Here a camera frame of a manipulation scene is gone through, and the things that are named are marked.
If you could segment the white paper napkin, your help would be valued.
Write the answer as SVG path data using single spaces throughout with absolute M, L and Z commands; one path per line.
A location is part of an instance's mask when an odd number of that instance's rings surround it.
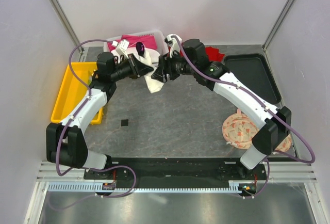
M 139 61 L 143 64 L 152 67 L 152 72 L 149 72 L 144 76 L 145 82 L 147 84 L 148 90 L 150 93 L 159 92 L 164 83 L 158 80 L 152 79 L 152 74 L 155 72 L 158 66 L 158 57 L 160 54 L 153 49 L 145 49 L 144 56 L 139 56 Z

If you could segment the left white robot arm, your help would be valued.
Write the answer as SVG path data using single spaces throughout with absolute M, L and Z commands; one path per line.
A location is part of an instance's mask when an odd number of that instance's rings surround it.
M 93 168 L 101 179 L 113 174 L 109 155 L 88 150 L 84 133 L 97 112 L 112 98 L 116 82 L 127 77 L 137 79 L 153 72 L 148 51 L 127 59 L 111 52 L 102 52 L 96 61 L 96 70 L 88 84 L 87 92 L 80 103 L 59 123 L 50 123 L 46 128 L 46 158 L 57 167 Z

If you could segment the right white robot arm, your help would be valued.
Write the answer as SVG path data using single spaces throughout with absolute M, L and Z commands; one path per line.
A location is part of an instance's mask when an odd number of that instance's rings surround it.
M 191 75 L 200 85 L 243 111 L 259 129 L 236 166 L 237 176 L 249 179 L 255 173 L 255 167 L 290 134 L 291 110 L 268 103 L 240 82 L 223 63 L 211 62 L 199 39 L 182 42 L 179 36 L 171 34 L 164 41 L 170 51 L 159 56 L 152 79 L 166 83 L 180 75 Z

